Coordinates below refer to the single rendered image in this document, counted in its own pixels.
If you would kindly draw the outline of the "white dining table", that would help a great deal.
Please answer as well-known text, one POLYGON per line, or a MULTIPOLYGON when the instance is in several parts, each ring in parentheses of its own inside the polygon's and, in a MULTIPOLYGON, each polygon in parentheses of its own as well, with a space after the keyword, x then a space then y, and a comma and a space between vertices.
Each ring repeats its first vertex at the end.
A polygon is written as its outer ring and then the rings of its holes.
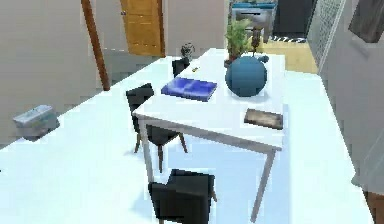
POLYGON ((241 98, 234 95, 225 82, 224 60, 227 51, 211 48, 180 75, 215 82, 217 88, 209 101, 201 102, 184 98, 156 94, 137 108, 133 114, 139 120, 147 178, 154 179, 146 127, 153 125, 187 135, 260 152, 267 155, 261 175, 251 220, 255 221, 262 203, 268 177, 275 154, 283 149, 283 130, 246 124, 244 117, 248 109, 267 112, 284 112, 283 83, 285 57, 270 55, 266 64, 268 79, 266 87, 258 96, 241 98))

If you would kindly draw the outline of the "blue book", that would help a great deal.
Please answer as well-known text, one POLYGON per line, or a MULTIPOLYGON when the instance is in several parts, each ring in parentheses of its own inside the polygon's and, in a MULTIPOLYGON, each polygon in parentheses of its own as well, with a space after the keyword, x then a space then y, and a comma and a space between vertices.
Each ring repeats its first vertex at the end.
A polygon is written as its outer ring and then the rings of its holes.
POLYGON ((161 88, 161 93, 190 100, 207 102, 217 84, 214 82, 176 77, 161 88))

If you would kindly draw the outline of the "small dark potted plant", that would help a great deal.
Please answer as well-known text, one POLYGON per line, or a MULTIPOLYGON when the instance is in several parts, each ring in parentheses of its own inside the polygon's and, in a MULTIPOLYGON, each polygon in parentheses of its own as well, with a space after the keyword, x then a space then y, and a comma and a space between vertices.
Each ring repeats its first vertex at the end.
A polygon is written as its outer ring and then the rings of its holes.
POLYGON ((189 61, 193 58, 193 53, 195 52, 195 47, 192 43, 186 43, 181 47, 181 54, 184 58, 189 61))

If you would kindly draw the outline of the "blue ball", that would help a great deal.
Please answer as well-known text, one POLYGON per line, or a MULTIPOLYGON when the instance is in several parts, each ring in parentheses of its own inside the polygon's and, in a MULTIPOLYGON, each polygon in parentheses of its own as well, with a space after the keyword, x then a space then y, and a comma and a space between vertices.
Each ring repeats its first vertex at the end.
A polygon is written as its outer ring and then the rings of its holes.
POLYGON ((239 97, 253 97, 258 95, 266 85, 267 69, 265 64, 269 57, 264 55, 242 56, 234 60, 225 75, 228 89, 239 97))

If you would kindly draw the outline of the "dark brown flat board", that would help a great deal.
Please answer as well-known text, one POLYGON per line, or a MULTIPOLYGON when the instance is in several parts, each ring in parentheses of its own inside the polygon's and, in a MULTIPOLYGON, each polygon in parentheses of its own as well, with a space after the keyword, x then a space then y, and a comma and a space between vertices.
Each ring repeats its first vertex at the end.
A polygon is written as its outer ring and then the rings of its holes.
POLYGON ((246 111, 244 122, 276 130, 283 129, 283 116, 281 114, 256 109, 248 109, 246 111))

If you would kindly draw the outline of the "green house plant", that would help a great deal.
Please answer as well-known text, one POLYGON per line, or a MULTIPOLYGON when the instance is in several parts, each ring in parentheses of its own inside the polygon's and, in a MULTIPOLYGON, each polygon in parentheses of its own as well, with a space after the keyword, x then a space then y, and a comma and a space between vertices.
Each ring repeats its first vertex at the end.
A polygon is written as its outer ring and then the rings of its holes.
POLYGON ((248 36, 246 28, 250 24, 249 19, 232 19, 227 26, 225 37, 227 39, 228 58, 224 62, 226 68, 247 51, 248 36))

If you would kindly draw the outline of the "dark slim statue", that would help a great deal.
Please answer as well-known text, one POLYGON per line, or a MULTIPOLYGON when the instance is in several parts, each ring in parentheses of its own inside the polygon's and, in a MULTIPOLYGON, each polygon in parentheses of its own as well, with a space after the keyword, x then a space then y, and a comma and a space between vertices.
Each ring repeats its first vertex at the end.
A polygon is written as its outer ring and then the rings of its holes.
POLYGON ((261 30, 257 27, 254 27, 253 28, 253 36, 252 36, 253 53, 257 52, 257 48, 260 45, 260 36, 261 36, 261 30))

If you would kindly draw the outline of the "brown wooden door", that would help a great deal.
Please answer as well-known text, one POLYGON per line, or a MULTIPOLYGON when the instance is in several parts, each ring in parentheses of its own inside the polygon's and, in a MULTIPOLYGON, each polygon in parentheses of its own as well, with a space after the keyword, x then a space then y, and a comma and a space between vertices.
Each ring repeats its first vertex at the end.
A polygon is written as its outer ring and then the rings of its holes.
POLYGON ((162 0, 120 0, 128 52, 165 56, 162 0))

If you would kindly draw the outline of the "grey cabinet with blue top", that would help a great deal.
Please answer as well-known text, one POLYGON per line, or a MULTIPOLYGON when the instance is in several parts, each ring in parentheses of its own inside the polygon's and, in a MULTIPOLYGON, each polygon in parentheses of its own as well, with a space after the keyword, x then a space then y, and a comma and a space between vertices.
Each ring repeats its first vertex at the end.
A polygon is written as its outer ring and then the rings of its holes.
POLYGON ((263 42, 267 43, 273 33, 277 2, 251 3, 235 2, 232 7, 232 18, 236 20, 249 19, 251 24, 249 29, 256 26, 262 30, 263 42))

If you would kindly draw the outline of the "black and white rug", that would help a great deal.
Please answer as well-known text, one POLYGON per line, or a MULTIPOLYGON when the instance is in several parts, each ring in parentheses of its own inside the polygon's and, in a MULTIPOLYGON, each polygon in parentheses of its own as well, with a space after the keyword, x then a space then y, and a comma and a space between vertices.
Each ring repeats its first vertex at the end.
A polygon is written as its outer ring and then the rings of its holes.
POLYGON ((269 38, 272 41, 278 41, 278 42, 287 42, 287 43, 306 43, 307 39, 306 38, 292 38, 292 37, 287 37, 287 36, 271 36, 269 38))

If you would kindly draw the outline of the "grey box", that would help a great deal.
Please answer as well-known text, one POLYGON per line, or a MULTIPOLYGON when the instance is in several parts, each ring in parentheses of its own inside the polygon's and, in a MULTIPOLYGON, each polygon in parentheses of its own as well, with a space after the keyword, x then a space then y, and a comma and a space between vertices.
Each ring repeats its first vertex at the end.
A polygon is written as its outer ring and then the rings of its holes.
POLYGON ((13 118, 19 134, 36 141, 60 126, 57 114, 50 105, 39 105, 13 118))

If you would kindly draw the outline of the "brown wooden post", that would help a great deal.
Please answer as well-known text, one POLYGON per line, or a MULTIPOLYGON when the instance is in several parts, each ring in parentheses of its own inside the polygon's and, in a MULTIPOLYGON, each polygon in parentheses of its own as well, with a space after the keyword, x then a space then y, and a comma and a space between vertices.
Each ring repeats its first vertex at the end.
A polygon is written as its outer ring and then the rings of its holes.
POLYGON ((105 67, 102 49, 101 49, 99 38, 98 38, 98 32, 97 32, 96 23, 94 20, 92 5, 90 0, 80 0, 80 2, 81 2, 82 11, 83 11, 85 23, 87 26, 88 34, 90 37, 90 42, 92 45, 96 66, 99 72, 102 89, 104 91, 109 91, 110 83, 107 75, 107 70, 105 67))

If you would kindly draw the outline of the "dark framed wall picture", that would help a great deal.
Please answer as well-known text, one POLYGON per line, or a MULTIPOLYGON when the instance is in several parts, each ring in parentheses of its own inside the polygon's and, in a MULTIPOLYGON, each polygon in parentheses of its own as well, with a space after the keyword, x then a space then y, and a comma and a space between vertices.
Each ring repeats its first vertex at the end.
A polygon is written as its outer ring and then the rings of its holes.
POLYGON ((349 30, 365 43, 377 43, 384 32, 384 0, 359 0, 349 30))

